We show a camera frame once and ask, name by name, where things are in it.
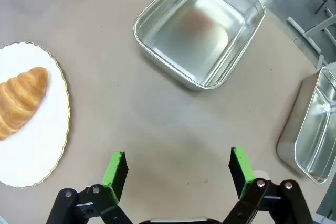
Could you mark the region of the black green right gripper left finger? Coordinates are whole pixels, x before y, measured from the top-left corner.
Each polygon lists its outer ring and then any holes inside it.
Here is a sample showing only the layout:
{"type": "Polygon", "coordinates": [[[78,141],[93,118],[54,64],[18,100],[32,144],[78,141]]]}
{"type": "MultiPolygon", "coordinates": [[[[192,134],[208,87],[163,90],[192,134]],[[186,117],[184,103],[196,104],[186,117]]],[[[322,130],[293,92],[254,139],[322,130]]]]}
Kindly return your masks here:
{"type": "Polygon", "coordinates": [[[119,207],[128,170],[125,152],[114,152],[101,183],[81,192],[73,188],[58,192],[47,223],[88,223],[95,217],[104,223],[131,223],[119,207]]]}

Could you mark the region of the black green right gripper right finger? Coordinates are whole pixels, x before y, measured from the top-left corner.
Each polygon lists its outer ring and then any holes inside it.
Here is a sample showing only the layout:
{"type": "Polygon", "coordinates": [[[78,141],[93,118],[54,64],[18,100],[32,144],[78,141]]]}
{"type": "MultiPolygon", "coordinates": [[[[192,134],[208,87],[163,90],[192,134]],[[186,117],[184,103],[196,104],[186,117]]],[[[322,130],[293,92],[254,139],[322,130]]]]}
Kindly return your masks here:
{"type": "Polygon", "coordinates": [[[312,216],[299,184],[292,179],[279,185],[256,177],[241,147],[232,147],[228,167],[238,202],[223,223],[252,223],[259,211],[268,212],[274,223],[312,223],[312,216]]]}

